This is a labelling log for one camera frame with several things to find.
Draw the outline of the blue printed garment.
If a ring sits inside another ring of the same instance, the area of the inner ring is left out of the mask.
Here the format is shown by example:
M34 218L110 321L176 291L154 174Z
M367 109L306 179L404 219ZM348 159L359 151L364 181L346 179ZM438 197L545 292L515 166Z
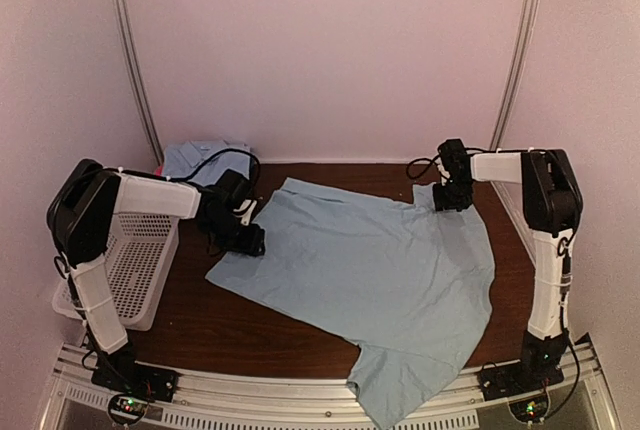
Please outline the blue printed garment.
M348 386L380 429L452 383L492 313L495 263L475 208L287 179L257 217L261 257L226 254L210 283L356 345Z

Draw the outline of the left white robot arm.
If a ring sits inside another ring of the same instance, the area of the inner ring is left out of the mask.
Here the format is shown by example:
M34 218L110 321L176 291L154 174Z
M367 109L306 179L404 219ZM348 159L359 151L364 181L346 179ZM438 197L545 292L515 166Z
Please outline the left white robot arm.
M253 222L253 185L227 169L201 186L81 160L47 211L47 225L73 306L94 347L107 356L106 379L123 394L144 383L126 357L126 330L151 327L178 243L193 220L220 250L258 257L265 232Z

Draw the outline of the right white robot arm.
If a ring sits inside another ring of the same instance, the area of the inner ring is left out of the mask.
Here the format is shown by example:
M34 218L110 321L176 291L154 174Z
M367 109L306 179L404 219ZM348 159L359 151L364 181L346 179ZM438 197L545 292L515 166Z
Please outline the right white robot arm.
M472 151L459 139L439 145L438 211L462 211L473 203L473 184L519 184L525 222L534 241L534 298L520 363L512 380L535 390L559 364L568 346L567 310L572 252L584 207L573 168L562 149Z

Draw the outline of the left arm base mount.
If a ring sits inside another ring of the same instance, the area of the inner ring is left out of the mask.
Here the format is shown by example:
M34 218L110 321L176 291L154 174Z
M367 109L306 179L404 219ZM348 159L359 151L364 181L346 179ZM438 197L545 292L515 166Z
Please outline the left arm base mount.
M94 385L151 402L171 403L179 375L175 370L138 363L131 343L112 354L97 350Z

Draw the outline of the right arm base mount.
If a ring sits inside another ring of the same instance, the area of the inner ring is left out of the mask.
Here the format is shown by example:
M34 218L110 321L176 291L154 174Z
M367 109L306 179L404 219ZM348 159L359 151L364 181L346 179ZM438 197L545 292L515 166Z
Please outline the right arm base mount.
M566 337L539 339L524 332L520 359L515 363L482 368L477 375L485 401L512 397L561 383L560 361L567 348Z

